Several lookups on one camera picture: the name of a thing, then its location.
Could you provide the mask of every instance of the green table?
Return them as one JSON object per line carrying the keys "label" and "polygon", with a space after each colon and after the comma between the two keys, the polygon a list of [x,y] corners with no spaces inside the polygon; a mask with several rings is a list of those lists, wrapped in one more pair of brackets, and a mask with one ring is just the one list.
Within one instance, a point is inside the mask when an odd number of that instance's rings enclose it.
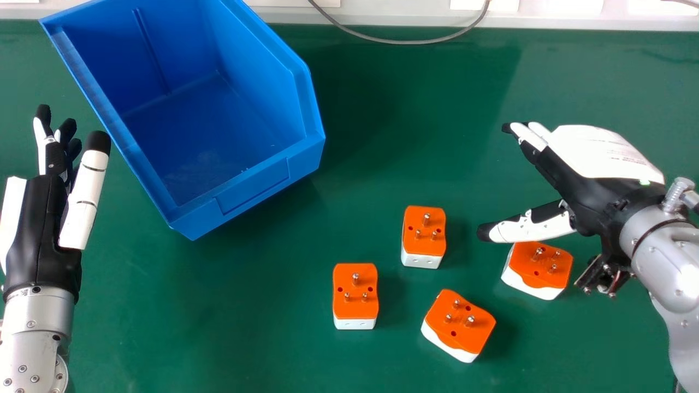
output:
{"label": "green table", "polygon": [[[556,196],[503,122],[607,127],[668,178],[699,178],[699,35],[479,29],[387,47],[333,27],[276,29],[313,74],[328,136],[321,169],[190,242],[114,154],[83,258],[75,392],[670,391],[665,326],[639,283],[615,301],[574,288],[531,298],[500,281],[508,246],[480,243],[475,228]],[[77,118],[82,136],[101,127],[39,26],[3,22],[0,177],[35,173],[41,102],[57,122]],[[437,271],[401,266],[408,204],[447,211]],[[598,251],[593,238],[551,243],[577,258],[574,276]],[[377,265],[375,330],[333,327],[338,262]],[[419,332],[442,288],[498,321],[471,365]]]}

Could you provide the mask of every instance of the blue container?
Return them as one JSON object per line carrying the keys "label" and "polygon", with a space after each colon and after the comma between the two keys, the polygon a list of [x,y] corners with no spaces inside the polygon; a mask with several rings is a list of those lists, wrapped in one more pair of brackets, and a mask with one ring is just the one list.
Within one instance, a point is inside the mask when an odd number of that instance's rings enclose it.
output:
{"label": "blue container", "polygon": [[242,0],[98,0],[41,24],[187,238],[318,168],[325,134],[308,67]]}

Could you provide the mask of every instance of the white wall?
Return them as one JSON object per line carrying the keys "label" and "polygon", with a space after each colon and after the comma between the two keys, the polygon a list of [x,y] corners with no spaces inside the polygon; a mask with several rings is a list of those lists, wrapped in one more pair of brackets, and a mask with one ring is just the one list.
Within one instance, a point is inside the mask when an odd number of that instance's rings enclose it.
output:
{"label": "white wall", "polygon": [[[85,0],[4,1],[28,0],[0,0],[0,19],[38,19]],[[306,0],[246,1],[267,22],[326,23]],[[480,8],[483,0],[318,2],[345,24],[455,27],[468,24],[476,11],[465,9]],[[696,9],[661,0],[493,0],[491,7],[483,27],[699,31]]]}

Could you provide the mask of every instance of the orange and white plug adapter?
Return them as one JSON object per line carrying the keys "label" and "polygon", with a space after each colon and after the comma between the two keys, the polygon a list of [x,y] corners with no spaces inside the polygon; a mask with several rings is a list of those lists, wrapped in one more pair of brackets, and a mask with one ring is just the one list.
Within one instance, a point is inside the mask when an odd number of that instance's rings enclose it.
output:
{"label": "orange and white plug adapter", "polygon": [[368,330],[379,315],[374,264],[337,264],[333,270],[333,320],[339,330]]}
{"label": "orange and white plug adapter", "polygon": [[408,206],[403,216],[404,266],[436,269],[447,251],[447,215],[441,208]]}
{"label": "orange and white plug adapter", "polygon": [[572,255],[535,241],[512,245],[502,279],[505,284],[544,300],[555,299],[568,284]]}
{"label": "orange and white plug adapter", "polygon": [[451,290],[442,290],[422,322],[422,335],[464,363],[481,353],[495,318]]}

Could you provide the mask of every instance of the robotic hand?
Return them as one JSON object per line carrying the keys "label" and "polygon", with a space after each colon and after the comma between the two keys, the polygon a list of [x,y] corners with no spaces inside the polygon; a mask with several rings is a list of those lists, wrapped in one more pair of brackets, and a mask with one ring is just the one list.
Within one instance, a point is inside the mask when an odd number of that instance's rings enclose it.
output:
{"label": "robotic hand", "polygon": [[81,250],[97,213],[111,140],[87,137],[85,153],[73,139],[75,120],[56,132],[51,112],[34,117],[39,176],[7,181],[0,215],[0,264],[5,314],[0,336],[0,391],[62,393],[73,308],[78,302]]}
{"label": "robotic hand", "polygon": [[575,285],[610,298],[638,277],[665,320],[670,362],[678,381],[699,392],[699,213],[694,183],[678,178],[665,192],[663,174],[620,135],[597,127],[564,125],[553,132],[536,122],[503,131],[562,199],[523,215],[482,224],[483,241],[540,241],[571,234],[599,235],[602,252]]}

